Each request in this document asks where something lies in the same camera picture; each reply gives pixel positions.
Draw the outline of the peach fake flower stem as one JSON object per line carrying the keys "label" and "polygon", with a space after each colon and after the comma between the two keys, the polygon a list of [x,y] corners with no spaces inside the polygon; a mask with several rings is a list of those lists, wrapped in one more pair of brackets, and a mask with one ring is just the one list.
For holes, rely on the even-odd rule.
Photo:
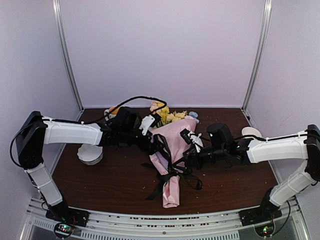
{"label": "peach fake flower stem", "polygon": [[154,112],[158,108],[164,106],[165,104],[163,102],[157,101],[157,100],[152,100],[151,101],[151,106],[150,106],[150,112]]}

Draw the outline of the bright yellow fake flower stem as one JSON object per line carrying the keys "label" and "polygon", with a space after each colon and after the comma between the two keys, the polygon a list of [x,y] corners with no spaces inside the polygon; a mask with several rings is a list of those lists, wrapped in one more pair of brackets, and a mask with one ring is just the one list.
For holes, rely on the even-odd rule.
{"label": "bright yellow fake flower stem", "polygon": [[157,114],[161,118],[162,124],[167,124],[167,116],[170,114],[170,109],[168,106],[165,106],[157,111]]}

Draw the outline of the purple wrapping paper sheet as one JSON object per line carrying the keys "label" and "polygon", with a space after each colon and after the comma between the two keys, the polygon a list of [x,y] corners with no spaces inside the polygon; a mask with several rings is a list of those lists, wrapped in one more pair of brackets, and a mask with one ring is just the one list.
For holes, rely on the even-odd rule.
{"label": "purple wrapping paper sheet", "polygon": [[[183,152],[189,148],[189,145],[181,137],[180,132],[184,129],[194,132],[196,125],[197,121],[195,118],[188,116],[165,126],[152,129],[151,133],[153,135],[160,134],[165,137],[171,152],[172,162],[175,163],[183,157]],[[149,157],[161,175],[168,174],[168,162],[160,153],[154,153]],[[162,193],[162,206],[164,208],[175,208],[180,205],[179,181],[179,176],[172,176],[162,187],[160,193]]]}

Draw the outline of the black ribbon gold lettering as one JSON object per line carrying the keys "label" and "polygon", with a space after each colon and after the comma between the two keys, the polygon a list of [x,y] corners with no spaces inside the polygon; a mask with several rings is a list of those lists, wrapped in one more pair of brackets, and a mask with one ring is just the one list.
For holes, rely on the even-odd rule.
{"label": "black ribbon gold lettering", "polygon": [[167,139],[161,134],[153,136],[153,143],[160,147],[153,155],[150,156],[151,163],[142,163],[145,168],[157,171],[158,185],[153,192],[146,198],[151,201],[158,195],[162,195],[162,203],[164,208],[176,207],[180,201],[179,180],[182,178],[189,181],[195,181],[196,185],[191,187],[195,190],[203,188],[202,181],[192,174],[192,169],[189,169],[189,164],[179,166],[185,159],[181,158],[173,162],[172,152],[168,145]]}

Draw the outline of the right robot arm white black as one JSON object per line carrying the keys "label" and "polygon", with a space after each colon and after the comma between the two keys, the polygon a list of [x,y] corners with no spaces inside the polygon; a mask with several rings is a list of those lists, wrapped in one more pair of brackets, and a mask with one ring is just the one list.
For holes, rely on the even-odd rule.
{"label": "right robot arm white black", "polygon": [[320,180],[320,129],[315,124],[292,135],[262,138],[254,134],[233,137],[224,123],[207,127],[210,146],[200,135],[184,129],[181,137],[194,147],[183,154],[187,170],[200,170],[204,163],[220,160],[231,165],[251,165],[268,161],[300,159],[302,164],[282,183],[270,188],[256,209],[259,220],[268,220],[288,199]]}

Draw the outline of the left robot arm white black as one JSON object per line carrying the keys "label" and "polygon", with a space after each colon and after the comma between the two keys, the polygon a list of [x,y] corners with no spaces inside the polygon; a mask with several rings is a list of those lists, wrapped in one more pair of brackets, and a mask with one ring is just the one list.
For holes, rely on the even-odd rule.
{"label": "left robot arm white black", "polygon": [[69,221],[72,211],[45,165],[45,145],[59,146],[54,164],[58,163],[67,144],[99,148],[136,145],[149,155],[163,149],[164,144],[149,130],[156,120],[152,115],[141,118],[136,111],[125,107],[123,111],[109,120],[102,117],[92,122],[53,119],[33,111],[12,138],[10,146],[16,147],[17,152],[17,159],[12,162],[27,173],[49,210],[61,222]]}

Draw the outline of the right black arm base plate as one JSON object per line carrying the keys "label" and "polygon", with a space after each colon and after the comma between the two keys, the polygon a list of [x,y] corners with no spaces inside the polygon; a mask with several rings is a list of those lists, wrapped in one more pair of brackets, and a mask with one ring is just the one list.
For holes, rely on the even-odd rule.
{"label": "right black arm base plate", "polygon": [[243,226],[255,225],[262,222],[271,221],[274,218],[280,218],[282,212],[279,209],[270,210],[263,207],[255,207],[250,209],[241,210],[239,218]]}

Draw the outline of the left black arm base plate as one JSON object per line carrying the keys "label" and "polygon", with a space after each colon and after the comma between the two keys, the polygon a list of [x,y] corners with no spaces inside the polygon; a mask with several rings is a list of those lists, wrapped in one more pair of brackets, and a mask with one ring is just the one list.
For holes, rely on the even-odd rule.
{"label": "left black arm base plate", "polygon": [[85,210],[69,208],[67,210],[47,210],[45,217],[72,226],[86,227],[90,213]]}

